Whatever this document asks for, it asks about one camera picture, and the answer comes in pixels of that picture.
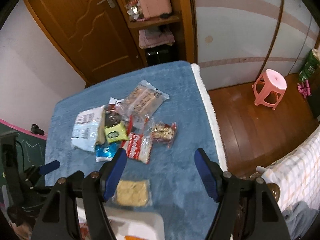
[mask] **red snack bag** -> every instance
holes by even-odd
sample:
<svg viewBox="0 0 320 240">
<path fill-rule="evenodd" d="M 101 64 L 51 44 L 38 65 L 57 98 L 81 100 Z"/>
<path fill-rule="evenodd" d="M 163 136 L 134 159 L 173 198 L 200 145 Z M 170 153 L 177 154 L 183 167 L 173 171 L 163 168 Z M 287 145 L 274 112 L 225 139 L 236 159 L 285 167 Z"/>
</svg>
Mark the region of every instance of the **red snack bag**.
<svg viewBox="0 0 320 240">
<path fill-rule="evenodd" d="M 130 115 L 130 117 L 129 117 L 129 123 L 128 123 L 128 128 L 127 128 L 127 135 L 130 134 L 130 132 L 131 132 L 131 130 L 132 130 L 132 124 L 133 124 L 132 115 Z M 123 147 L 124 147 L 125 142 L 126 142 L 126 141 L 122 141 L 120 148 L 123 148 Z"/>
<path fill-rule="evenodd" d="M 149 163 L 152 140 L 150 136 L 143 134 L 130 133 L 129 141 L 124 144 L 127 157 L 132 160 L 138 160 L 145 164 Z"/>
<path fill-rule="evenodd" d="M 163 122 L 156 123 L 151 129 L 151 138 L 156 142 L 163 142 L 171 147 L 177 133 L 177 124 L 168 125 Z"/>
</svg>

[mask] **pink trim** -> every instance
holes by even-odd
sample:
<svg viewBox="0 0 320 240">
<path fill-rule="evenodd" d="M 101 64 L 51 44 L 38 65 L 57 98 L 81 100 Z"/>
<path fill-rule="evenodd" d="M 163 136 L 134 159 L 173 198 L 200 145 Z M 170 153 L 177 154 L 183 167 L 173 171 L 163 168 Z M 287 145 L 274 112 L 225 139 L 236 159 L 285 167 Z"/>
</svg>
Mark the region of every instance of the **pink trim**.
<svg viewBox="0 0 320 240">
<path fill-rule="evenodd" d="M 280 10 L 278 6 L 265 2 L 263 0 L 196 0 L 196 7 L 222 7 L 239 9 L 268 16 L 275 20 L 278 20 Z M 308 33 L 308 26 L 304 25 L 296 17 L 293 17 L 291 14 L 285 11 L 283 12 L 281 22 L 297 29 L 305 35 L 308 35 L 315 41 L 318 37 L 318 35 L 311 30 L 309 30 Z"/>
<path fill-rule="evenodd" d="M 18 127 L 18 126 L 14 125 L 14 124 L 8 123 L 5 120 L 0 119 L 0 123 L 12 128 L 12 129 L 15 129 L 15 130 L 17 130 L 19 132 L 23 132 L 25 134 L 28 134 L 28 135 L 31 135 L 31 136 L 34 136 L 34 137 L 37 137 L 37 138 L 40 138 L 40 139 L 43 139 L 43 140 L 47 140 L 47 137 L 45 135 L 33 134 L 33 133 L 31 133 L 30 131 L 28 131 L 26 129 L 23 129 L 23 128 Z"/>
<path fill-rule="evenodd" d="M 200 68 L 205 67 L 214 67 L 221 65 L 229 65 L 235 63 L 247 63 L 247 62 L 263 62 L 265 57 L 238 57 L 238 58 L 227 58 L 227 59 L 219 59 L 219 60 L 211 60 L 206 62 L 200 62 Z M 295 62 L 296 58 L 288 58 L 288 57 L 269 57 L 268 61 L 290 61 Z"/>
</svg>

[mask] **pink basket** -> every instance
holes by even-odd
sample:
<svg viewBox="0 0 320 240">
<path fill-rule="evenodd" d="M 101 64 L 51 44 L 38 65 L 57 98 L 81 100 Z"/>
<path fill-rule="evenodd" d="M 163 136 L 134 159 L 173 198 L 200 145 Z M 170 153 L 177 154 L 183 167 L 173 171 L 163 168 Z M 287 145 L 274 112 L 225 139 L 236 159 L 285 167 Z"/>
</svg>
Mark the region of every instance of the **pink basket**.
<svg viewBox="0 0 320 240">
<path fill-rule="evenodd" d="M 140 6 L 145 18 L 172 13 L 170 0 L 140 0 Z"/>
</svg>

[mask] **green wet wipes package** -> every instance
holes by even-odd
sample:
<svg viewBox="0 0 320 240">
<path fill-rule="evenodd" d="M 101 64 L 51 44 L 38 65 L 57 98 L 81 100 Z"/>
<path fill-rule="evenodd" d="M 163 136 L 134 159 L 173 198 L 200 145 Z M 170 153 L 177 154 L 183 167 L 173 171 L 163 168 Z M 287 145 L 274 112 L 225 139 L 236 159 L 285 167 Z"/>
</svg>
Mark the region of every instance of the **green wet wipes package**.
<svg viewBox="0 0 320 240">
<path fill-rule="evenodd" d="M 129 140 L 127 131 L 122 122 L 112 127 L 105 127 L 104 133 L 106 135 L 108 143 Z"/>
</svg>

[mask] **chalkboard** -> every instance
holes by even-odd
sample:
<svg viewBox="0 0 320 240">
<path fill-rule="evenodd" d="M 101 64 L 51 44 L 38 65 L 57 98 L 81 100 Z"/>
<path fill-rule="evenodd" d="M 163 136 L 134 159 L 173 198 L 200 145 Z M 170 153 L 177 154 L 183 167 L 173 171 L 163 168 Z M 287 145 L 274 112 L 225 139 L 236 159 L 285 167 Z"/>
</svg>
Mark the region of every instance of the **chalkboard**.
<svg viewBox="0 0 320 240">
<path fill-rule="evenodd" d="M 23 153 L 24 153 L 24 168 L 27 169 L 28 167 L 32 165 L 44 165 L 44 153 L 45 153 L 45 144 L 46 144 L 46 137 L 43 136 L 43 138 L 35 137 L 31 134 L 28 134 L 26 132 L 22 132 L 23 129 L 13 129 L 12 127 L 3 124 L 0 119 L 0 134 L 15 130 L 18 132 L 17 141 L 19 141 L 23 147 Z M 17 154 L 18 154 L 18 167 L 19 167 L 19 173 L 23 171 L 22 169 L 22 150 L 21 146 L 17 143 Z M 2 185 L 6 184 L 6 180 L 3 177 L 3 166 L 2 163 L 0 163 L 0 187 Z M 44 186 L 44 177 L 42 177 L 37 185 Z"/>
</svg>

